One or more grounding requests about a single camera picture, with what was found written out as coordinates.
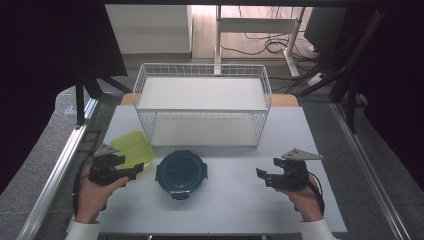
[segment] white sleeve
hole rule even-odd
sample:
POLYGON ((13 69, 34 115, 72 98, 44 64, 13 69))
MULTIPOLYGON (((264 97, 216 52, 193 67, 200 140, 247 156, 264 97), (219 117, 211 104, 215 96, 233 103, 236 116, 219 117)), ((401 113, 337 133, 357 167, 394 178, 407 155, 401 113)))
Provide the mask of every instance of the white sleeve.
POLYGON ((301 222, 300 232, 303 240, 337 240, 328 228, 325 219, 316 222, 301 222))
POLYGON ((82 224, 71 222, 68 235, 65 240, 97 240, 100 231, 100 223, 82 224))

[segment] white wire basket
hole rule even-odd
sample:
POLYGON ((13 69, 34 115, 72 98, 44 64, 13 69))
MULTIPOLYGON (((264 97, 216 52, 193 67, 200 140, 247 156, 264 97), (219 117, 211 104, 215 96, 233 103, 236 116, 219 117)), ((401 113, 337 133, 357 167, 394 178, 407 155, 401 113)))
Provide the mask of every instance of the white wire basket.
POLYGON ((271 87, 263 65, 146 63, 133 102, 152 146, 256 147, 271 87))

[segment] black curtain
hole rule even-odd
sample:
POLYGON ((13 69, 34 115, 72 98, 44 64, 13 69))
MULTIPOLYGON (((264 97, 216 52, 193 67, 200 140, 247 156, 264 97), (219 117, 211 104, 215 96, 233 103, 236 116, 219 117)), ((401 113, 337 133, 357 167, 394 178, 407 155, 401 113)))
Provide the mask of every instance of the black curtain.
POLYGON ((58 93, 83 78, 127 72, 100 1, 1 1, 0 40, 3 191, 48 124, 58 93))
POLYGON ((424 14, 395 1, 355 71, 365 115, 424 189, 424 14))

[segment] white wall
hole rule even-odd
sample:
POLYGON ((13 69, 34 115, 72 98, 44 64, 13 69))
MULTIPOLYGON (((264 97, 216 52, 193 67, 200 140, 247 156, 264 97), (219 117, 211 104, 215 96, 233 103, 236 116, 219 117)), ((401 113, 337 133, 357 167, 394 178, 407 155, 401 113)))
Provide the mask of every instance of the white wall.
POLYGON ((106 10, 123 54, 191 52, 191 6, 106 5, 106 10))

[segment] dark green lid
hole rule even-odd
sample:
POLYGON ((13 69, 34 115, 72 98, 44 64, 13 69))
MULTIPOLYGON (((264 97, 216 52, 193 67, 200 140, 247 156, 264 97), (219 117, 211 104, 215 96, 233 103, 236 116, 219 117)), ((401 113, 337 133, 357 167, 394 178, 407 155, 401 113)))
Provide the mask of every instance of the dark green lid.
POLYGON ((187 199, 207 177, 206 163, 189 150, 169 154, 156 169, 156 181, 177 200, 187 199))

